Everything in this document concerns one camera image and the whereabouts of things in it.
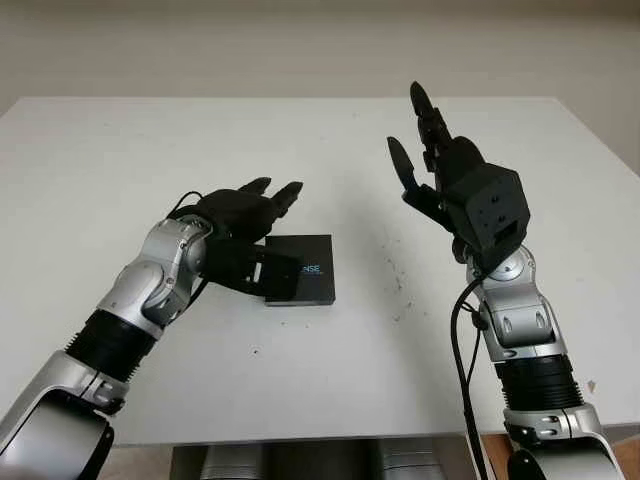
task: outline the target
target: black square object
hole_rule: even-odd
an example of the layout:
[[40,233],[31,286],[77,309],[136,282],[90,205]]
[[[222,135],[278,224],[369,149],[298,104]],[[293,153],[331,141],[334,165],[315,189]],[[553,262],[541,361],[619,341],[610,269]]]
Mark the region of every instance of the black square object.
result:
[[267,305],[331,305],[335,301],[331,235],[268,236],[266,246],[279,253],[297,256],[302,261],[295,296],[290,300],[267,297]]

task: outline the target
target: robotic arm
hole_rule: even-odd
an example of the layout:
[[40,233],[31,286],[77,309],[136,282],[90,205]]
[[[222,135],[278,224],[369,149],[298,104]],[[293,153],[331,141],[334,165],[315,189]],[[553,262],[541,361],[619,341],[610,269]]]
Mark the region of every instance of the robotic arm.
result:
[[454,235],[453,254],[467,264],[451,337],[467,430],[481,478],[487,472],[457,342],[457,317],[471,292],[474,325],[484,339],[507,402],[504,425],[518,446],[513,479],[622,479],[594,407],[583,402],[551,305],[535,283],[533,255],[522,246],[529,209],[518,174],[486,163],[467,138],[452,138],[440,111],[414,82],[411,100],[436,188],[418,186],[413,165],[393,137],[389,150],[406,203]]
[[269,183],[198,194],[197,204],[180,208],[185,195],[151,229],[84,328],[0,422],[0,479],[96,478],[113,443],[109,417],[124,405],[130,378],[208,282],[252,295],[295,293],[299,261],[254,242],[285,215],[302,183],[268,198]]

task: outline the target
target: silver robot arm segment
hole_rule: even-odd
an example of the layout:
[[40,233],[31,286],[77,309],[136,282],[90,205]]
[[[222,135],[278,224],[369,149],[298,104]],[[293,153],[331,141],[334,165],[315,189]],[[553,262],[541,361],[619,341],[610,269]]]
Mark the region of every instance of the silver robot arm segment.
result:
[[[487,350],[507,401],[505,427],[519,446],[510,460],[511,478],[623,479],[595,408],[583,402],[573,380],[535,268],[531,252],[521,246],[475,290]],[[469,261],[468,281],[476,276]]]
[[95,478],[113,442],[109,417],[164,328],[189,306],[212,226],[156,224],[67,348],[56,351],[0,422],[0,479]]

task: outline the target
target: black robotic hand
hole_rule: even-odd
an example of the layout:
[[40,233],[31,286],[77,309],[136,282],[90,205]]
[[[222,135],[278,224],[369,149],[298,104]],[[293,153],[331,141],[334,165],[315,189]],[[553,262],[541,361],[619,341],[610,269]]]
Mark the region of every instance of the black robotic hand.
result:
[[266,197],[264,192],[270,183],[268,177],[256,178],[237,190],[221,189],[201,196],[195,205],[177,205],[169,213],[168,218],[196,215],[213,226],[212,234],[206,237],[206,261],[201,272],[204,282],[192,302],[206,282],[259,296],[286,299],[295,294],[300,261],[255,242],[271,232],[273,223],[287,213],[302,183],[291,182]]
[[436,188],[418,186],[413,164],[400,142],[388,137],[391,159],[405,192],[404,201],[453,233],[453,251],[461,263],[471,255],[484,272],[493,271],[522,243],[529,208],[518,173],[487,163],[473,142],[451,138],[447,125],[419,83],[411,102],[425,146],[427,171]]

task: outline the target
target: white table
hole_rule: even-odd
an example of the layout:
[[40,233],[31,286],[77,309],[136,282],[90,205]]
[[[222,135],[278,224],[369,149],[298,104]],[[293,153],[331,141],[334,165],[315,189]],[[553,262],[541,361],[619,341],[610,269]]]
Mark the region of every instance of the white table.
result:
[[[640,421],[640,179],[553,99],[437,103],[520,173],[526,244],[585,399],[604,424]],[[270,175],[305,182],[274,233],[333,234],[336,303],[268,308],[209,287],[144,360],[117,442],[463,430],[448,331],[464,267],[401,201],[387,135],[421,167],[407,99],[20,100],[0,118],[0,414],[182,192]],[[472,394],[480,429],[501,431],[484,348]]]

